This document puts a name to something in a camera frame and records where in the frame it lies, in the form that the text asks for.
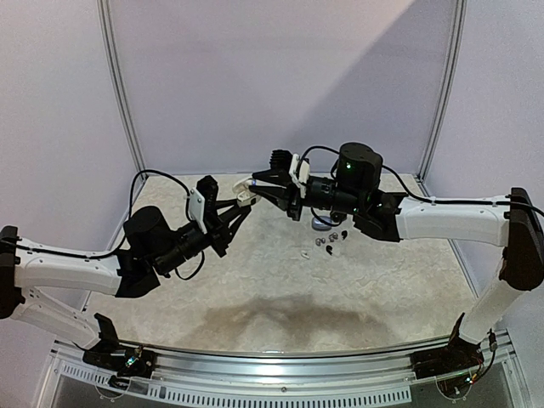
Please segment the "white earbud charging case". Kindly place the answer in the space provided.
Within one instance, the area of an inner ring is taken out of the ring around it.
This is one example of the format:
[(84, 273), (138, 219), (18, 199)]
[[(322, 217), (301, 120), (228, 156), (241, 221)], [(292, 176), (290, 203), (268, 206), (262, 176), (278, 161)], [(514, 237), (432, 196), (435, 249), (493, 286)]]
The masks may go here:
[(250, 207), (260, 200), (256, 193), (250, 191), (252, 180), (252, 177), (246, 177), (233, 184), (232, 192), (238, 201), (239, 207)]

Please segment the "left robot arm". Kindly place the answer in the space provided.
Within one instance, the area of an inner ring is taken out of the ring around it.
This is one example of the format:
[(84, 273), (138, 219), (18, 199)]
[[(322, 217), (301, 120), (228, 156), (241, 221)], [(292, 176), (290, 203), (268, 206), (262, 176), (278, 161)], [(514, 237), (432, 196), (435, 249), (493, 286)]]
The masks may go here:
[(19, 236), (14, 226), (1, 230), (1, 316), (21, 320), (90, 350), (109, 369), (126, 362), (112, 321), (88, 317), (40, 287), (83, 289), (115, 298), (141, 298), (211, 247), (223, 257), (258, 198), (245, 178), (233, 187), (235, 198), (220, 200), (218, 183), (201, 178), (187, 190), (185, 225), (171, 229), (161, 210), (141, 207), (124, 223), (127, 249), (68, 252)]

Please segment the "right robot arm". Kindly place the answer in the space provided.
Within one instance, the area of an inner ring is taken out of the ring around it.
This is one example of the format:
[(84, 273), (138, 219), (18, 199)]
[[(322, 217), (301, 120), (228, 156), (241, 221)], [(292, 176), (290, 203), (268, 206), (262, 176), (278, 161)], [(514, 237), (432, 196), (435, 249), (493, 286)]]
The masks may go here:
[(275, 150), (270, 168), (254, 173), (249, 189), (295, 221), (305, 207), (328, 211), (336, 223), (351, 217), (357, 230), (377, 241), (446, 239), (502, 248), (496, 278), (440, 350), (439, 363), (458, 370), (471, 359), (471, 344), (480, 343), (523, 293), (543, 282), (542, 210), (522, 188), (483, 199), (420, 197), (407, 188), (384, 192), (379, 188), (383, 158), (371, 147), (348, 142), (335, 153), (327, 178), (311, 175), (305, 155)]

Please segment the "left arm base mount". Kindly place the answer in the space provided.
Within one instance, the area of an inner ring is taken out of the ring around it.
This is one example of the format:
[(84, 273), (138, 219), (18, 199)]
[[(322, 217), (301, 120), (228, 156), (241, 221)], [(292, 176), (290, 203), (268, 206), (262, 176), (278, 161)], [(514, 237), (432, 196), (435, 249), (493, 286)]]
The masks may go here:
[(108, 385), (127, 390), (133, 378), (151, 379), (156, 368), (156, 353), (144, 345), (124, 346), (120, 343), (113, 322), (96, 313), (93, 316), (99, 324), (99, 342), (83, 353), (82, 361), (90, 366), (114, 371)]

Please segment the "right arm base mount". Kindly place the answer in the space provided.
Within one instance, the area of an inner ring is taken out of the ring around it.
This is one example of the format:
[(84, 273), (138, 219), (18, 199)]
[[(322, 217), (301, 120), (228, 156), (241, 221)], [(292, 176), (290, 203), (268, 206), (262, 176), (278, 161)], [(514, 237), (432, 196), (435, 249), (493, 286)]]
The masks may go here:
[(485, 358), (481, 351), (481, 343), (470, 343), (461, 338), (460, 327), (464, 316), (465, 314), (462, 313), (457, 319), (445, 346), (410, 354), (411, 369), (415, 372), (417, 379), (435, 377), (477, 366), (478, 370), (474, 379), (469, 380), (470, 383), (474, 383), (493, 366), (497, 346), (495, 333), (492, 330), (488, 332), (492, 357), (484, 369)]

